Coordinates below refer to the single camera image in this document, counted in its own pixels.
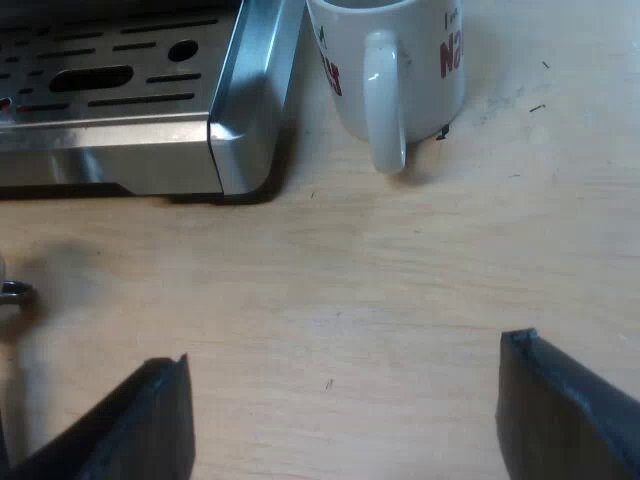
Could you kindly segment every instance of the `drip tray grille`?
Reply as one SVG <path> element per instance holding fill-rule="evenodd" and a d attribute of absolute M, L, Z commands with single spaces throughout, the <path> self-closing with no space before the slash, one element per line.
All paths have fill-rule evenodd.
<path fill-rule="evenodd" d="M 206 119 L 237 9 L 0 29 L 0 128 Z"/>

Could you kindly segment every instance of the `light wood surface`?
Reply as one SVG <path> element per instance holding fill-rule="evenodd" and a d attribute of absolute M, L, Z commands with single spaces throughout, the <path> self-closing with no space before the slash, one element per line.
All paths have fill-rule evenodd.
<path fill-rule="evenodd" d="M 0 312 L 11 458 L 184 352 L 196 480 L 504 479 L 503 330 L 640 397 L 640 2 L 465 7 L 466 105 L 397 178 L 339 125 L 307 26 L 272 202 L 0 203 L 44 301 Z"/>

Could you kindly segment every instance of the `mug handle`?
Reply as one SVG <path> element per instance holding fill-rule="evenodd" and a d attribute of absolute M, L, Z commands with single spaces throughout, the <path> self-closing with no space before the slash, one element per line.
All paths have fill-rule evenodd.
<path fill-rule="evenodd" d="M 370 33 L 365 41 L 364 107 L 373 163 L 381 173 L 404 169 L 407 142 L 398 75 L 398 43 L 393 32 Z"/>

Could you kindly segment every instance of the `white mug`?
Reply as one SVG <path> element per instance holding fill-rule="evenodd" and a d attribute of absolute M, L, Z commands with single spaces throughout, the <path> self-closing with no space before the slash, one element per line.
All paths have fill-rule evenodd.
<path fill-rule="evenodd" d="M 307 0 L 344 127 L 398 173 L 406 143 L 447 125 L 464 100 L 462 0 Z"/>

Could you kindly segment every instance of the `printed text on mug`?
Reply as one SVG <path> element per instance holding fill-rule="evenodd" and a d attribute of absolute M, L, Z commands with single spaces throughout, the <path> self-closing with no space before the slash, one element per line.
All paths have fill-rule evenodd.
<path fill-rule="evenodd" d="M 447 73 L 460 67 L 464 55 L 464 31 L 462 29 L 449 34 L 449 42 L 440 45 L 440 75 L 447 78 Z"/>

